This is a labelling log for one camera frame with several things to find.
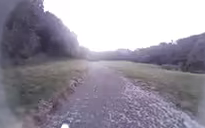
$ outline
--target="trees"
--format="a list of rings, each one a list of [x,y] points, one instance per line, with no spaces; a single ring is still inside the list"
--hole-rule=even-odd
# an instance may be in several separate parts
[[[1,41],[4,64],[21,64],[42,53],[49,57],[77,54],[77,36],[43,8],[43,0],[22,0],[8,16]]]
[[[182,38],[176,43],[161,43],[137,52],[138,61],[179,65],[181,70],[205,71],[205,33]]]

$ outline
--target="forest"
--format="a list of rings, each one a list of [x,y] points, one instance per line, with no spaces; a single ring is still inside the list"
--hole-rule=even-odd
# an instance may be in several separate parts
[[[53,13],[44,11],[43,0],[17,4],[7,17],[0,46],[2,65],[83,55],[77,35]]]
[[[141,63],[163,65],[181,71],[205,73],[205,33],[163,42],[148,48],[134,51],[119,49],[117,51],[91,53],[91,60],[128,60]]]

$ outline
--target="path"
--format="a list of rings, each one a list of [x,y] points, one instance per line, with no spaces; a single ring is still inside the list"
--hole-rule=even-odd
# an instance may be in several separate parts
[[[200,128],[159,96],[97,64],[61,108],[44,127],[67,123],[70,128]]]

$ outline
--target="green grass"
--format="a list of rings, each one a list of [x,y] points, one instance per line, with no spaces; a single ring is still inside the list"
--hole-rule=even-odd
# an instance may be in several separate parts
[[[19,110],[34,109],[40,100],[68,90],[70,80],[86,70],[83,60],[56,61],[4,69],[2,81],[12,110],[19,114]]]
[[[121,71],[125,76],[139,79],[162,96],[168,96],[176,106],[192,114],[204,107],[205,74],[192,74],[161,69],[157,65],[126,61],[102,61],[105,66]]]

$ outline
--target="grassy field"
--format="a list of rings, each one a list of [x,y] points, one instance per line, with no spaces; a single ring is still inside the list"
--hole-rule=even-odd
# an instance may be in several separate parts
[[[139,83],[145,83],[143,86],[146,86],[146,89],[168,96],[176,106],[193,115],[199,114],[201,108],[205,110],[205,74],[170,71],[157,65],[126,61],[100,63],[123,72],[125,76],[134,79],[136,84],[137,80]]]
[[[4,69],[2,81],[12,110],[22,114],[36,108],[40,100],[69,90],[70,80],[86,70],[86,61],[57,61]]]

